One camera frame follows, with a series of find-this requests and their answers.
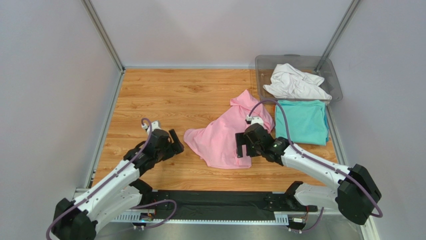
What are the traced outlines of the pink t shirt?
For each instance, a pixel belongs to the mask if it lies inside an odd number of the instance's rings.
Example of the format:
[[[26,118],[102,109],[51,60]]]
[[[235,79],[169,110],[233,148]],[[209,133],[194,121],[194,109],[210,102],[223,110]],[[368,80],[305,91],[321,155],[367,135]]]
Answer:
[[[249,169],[252,159],[238,157],[236,134],[249,126],[246,116],[259,103],[246,89],[230,100],[230,108],[204,128],[188,129],[183,139],[206,165],[218,169]]]

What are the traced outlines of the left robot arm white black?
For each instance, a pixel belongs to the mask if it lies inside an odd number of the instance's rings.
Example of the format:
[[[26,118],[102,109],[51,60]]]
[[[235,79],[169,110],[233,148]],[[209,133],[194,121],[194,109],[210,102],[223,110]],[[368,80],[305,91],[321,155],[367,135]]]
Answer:
[[[51,240],[93,240],[109,222],[130,209],[145,209],[171,199],[153,201],[152,187],[140,179],[157,163],[184,151],[174,129],[148,130],[148,139],[129,150],[105,178],[73,200],[63,198],[45,237]]]

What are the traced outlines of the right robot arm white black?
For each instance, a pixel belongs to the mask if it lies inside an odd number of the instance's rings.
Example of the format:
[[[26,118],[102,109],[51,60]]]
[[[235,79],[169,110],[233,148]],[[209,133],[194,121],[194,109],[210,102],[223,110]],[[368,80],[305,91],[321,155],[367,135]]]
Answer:
[[[346,219],[364,225],[374,215],[382,194],[362,165],[349,167],[314,155],[283,137],[273,138],[259,123],[235,134],[236,153],[261,156],[268,162],[292,168],[323,183],[294,183],[287,191],[303,206],[338,210]]]

